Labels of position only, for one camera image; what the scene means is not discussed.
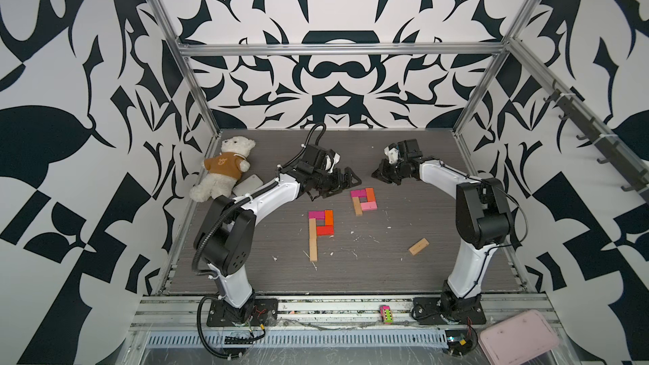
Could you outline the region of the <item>magenta block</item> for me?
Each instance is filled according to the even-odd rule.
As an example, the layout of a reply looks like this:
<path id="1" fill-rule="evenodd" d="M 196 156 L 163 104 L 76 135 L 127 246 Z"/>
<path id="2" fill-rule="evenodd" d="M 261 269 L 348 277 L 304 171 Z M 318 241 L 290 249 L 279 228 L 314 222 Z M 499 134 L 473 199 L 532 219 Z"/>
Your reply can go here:
<path id="1" fill-rule="evenodd" d="M 324 221 L 326 219 L 325 211 L 309 211 L 309 219 Z"/>
<path id="2" fill-rule="evenodd" d="M 351 194 L 351 196 L 352 196 L 353 198 L 366 198 L 366 197 L 367 197 L 367 192 L 366 192 L 365 189 L 356 189 L 356 190 L 352 190 L 352 191 L 350 192 L 350 194 Z"/>

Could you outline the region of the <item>orange block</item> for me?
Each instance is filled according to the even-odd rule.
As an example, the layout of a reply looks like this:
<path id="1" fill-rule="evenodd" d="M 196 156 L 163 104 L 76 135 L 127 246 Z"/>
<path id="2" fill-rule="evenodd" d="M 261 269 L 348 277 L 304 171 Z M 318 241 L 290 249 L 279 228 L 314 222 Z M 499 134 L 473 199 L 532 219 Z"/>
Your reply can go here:
<path id="1" fill-rule="evenodd" d="M 366 188 L 365 193 L 366 193 L 366 200 L 368 202 L 375 202 L 376 201 L 375 190 L 373 188 Z"/>
<path id="2" fill-rule="evenodd" d="M 334 226 L 334 211 L 326 211 L 325 226 Z"/>

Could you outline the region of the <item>light pink block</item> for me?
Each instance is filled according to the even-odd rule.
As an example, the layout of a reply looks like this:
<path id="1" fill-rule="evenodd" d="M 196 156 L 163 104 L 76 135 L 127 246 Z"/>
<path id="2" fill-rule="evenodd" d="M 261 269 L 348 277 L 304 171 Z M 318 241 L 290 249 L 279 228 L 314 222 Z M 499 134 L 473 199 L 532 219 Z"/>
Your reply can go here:
<path id="1" fill-rule="evenodd" d="M 377 203 L 375 201 L 362 202 L 361 203 L 361 209 L 362 209 L 362 211 L 376 211 L 378 209 L 378 206 L 377 206 Z"/>

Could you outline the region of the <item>natural wood block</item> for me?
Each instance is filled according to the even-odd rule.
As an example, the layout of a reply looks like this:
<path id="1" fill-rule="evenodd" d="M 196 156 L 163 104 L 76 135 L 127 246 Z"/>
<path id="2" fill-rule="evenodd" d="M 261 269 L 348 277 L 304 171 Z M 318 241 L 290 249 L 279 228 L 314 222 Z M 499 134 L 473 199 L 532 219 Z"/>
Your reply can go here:
<path id="1" fill-rule="evenodd" d="M 317 223 L 316 219 L 309 219 L 309 241 L 313 242 L 317 240 Z"/>
<path id="2" fill-rule="evenodd" d="M 412 247 L 410 247 L 408 251 L 412 256 L 416 256 L 419 253 L 421 253 L 425 248 L 427 248 L 427 246 L 429 246 L 429 241 L 426 238 L 422 238 L 417 243 L 412 245 Z"/>
<path id="3" fill-rule="evenodd" d="M 309 240 L 309 261 L 310 262 L 318 261 L 318 246 L 317 246 L 316 238 Z"/>
<path id="4" fill-rule="evenodd" d="M 355 211 L 356 216 L 362 216 L 363 215 L 363 210 L 362 210 L 360 198 L 353 197 L 353 207 L 354 207 L 354 211 Z"/>

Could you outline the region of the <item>red block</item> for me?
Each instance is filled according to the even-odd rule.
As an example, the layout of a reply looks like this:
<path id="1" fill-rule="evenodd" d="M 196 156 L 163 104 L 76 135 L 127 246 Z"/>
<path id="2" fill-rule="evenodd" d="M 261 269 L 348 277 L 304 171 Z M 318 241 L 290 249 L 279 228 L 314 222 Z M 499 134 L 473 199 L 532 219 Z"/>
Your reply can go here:
<path id="1" fill-rule="evenodd" d="M 329 237 L 335 235 L 334 226 L 317 226 L 316 234 L 318 237 Z"/>

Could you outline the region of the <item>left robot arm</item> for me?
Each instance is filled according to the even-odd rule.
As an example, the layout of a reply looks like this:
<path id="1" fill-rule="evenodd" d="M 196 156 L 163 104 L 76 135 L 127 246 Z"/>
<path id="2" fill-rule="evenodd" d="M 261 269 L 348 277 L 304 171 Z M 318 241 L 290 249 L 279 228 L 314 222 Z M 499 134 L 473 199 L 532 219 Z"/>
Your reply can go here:
<path id="1" fill-rule="evenodd" d="M 277 167 L 275 178 L 250 194 L 234 199 L 221 196 L 212 202 L 194 240 L 191 270 L 213 280 L 219 297 L 232 309 L 247 309 L 255 300 L 245 268 L 255 228 L 285 204 L 307 194 L 326 199 L 362 184 L 350 167 L 337 166 L 340 156 L 319 145 L 304 145 L 287 164 Z"/>

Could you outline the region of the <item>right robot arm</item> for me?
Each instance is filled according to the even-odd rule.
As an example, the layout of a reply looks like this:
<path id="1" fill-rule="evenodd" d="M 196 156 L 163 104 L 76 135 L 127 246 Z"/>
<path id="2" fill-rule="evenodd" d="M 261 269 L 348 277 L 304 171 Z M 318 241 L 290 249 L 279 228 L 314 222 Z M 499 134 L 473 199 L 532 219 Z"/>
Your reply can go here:
<path id="1" fill-rule="evenodd" d="M 453 271 L 444 284 L 438 312 L 447 318 L 477 309 L 483 277 L 496 250 L 505 246 L 514 231 L 510 198 L 496 178 L 472 177 L 444 163 L 425 157 L 417 140 L 388 145 L 385 158 L 372 177 L 400 185 L 414 178 L 442 190 L 456 201 L 456 230 L 461 246 Z"/>

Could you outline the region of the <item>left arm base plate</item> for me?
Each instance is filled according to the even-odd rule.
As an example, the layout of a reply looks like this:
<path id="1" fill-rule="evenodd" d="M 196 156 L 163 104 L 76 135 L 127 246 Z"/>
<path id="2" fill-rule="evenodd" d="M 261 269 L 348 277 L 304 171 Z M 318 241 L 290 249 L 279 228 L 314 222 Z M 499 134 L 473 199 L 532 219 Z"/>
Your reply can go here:
<path id="1" fill-rule="evenodd" d="M 208 327 L 274 325 L 278 306 L 279 301 L 273 298 L 251 297 L 241 308 L 233 307 L 224 299 L 216 300 L 211 303 L 206 324 Z"/>

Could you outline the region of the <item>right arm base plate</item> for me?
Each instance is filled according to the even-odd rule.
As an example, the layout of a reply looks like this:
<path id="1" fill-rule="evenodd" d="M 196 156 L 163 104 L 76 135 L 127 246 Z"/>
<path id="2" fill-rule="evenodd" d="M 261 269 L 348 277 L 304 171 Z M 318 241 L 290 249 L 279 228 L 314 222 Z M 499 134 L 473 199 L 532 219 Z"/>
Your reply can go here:
<path id="1" fill-rule="evenodd" d="M 410 315 L 420 325 L 483 325 L 487 320 L 481 297 L 480 294 L 471 298 L 454 298 L 446 294 L 441 297 L 416 297 Z"/>

